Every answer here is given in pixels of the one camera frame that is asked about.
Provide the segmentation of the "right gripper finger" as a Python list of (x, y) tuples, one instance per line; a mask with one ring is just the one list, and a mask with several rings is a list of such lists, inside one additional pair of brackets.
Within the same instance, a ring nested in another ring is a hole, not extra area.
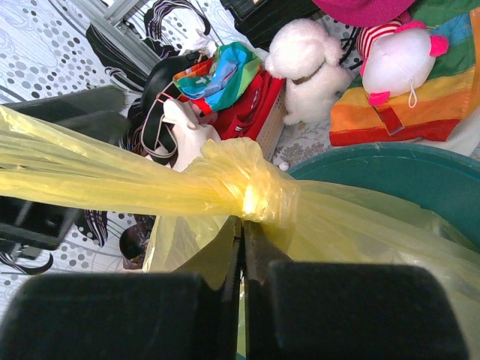
[(467, 359), (437, 279), (411, 265), (296, 262), (243, 225), (249, 359)]

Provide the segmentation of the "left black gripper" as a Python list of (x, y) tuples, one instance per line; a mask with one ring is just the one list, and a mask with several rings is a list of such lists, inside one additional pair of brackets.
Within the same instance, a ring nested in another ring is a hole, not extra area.
[[(104, 86), (8, 109), (105, 143), (130, 128), (125, 94)], [(1, 198), (1, 251), (35, 259), (63, 242), (80, 214)], [(28, 280), (1, 322), (3, 359), (234, 359), (242, 225), (229, 218), (214, 240), (171, 273), (45, 274)]]

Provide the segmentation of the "yellow plastic trash bag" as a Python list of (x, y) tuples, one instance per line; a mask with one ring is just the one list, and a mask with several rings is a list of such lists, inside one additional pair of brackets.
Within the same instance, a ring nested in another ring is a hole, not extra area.
[(236, 216), (292, 259), (420, 266), (444, 286), (479, 346), (479, 246), (438, 211), (386, 193), (295, 180), (250, 139), (208, 141), (176, 172), (57, 124), (1, 108), (1, 194), (80, 209), (154, 215), (143, 268), (178, 269)]

